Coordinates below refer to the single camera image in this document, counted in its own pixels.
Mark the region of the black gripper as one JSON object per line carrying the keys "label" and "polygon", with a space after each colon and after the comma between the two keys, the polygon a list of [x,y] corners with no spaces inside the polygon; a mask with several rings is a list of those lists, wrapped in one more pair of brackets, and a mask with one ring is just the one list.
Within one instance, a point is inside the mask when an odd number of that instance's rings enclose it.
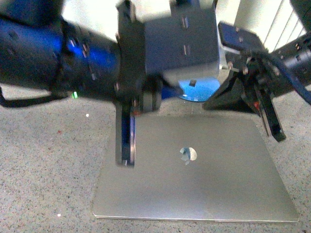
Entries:
{"label": "black gripper", "polygon": [[137,20],[135,5],[130,0],[122,0],[117,10],[121,63],[115,89],[123,106],[116,106],[115,162],[119,166],[134,167],[133,111],[149,113],[159,110],[163,82],[159,76],[147,74],[145,25]]}

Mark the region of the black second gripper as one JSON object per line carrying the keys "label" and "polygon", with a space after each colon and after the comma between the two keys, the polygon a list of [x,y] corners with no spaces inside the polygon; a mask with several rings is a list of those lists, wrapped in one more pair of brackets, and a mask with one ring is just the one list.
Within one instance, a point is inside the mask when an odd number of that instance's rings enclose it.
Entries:
{"label": "black second gripper", "polygon": [[287,93],[287,79],[282,76],[275,56],[266,50],[242,50],[239,54],[230,53],[228,61],[238,71],[230,71],[219,89],[203,103],[206,111],[234,111],[253,113],[247,102],[258,101],[258,111],[267,136],[277,142],[286,139],[279,121],[272,96],[280,97]]}

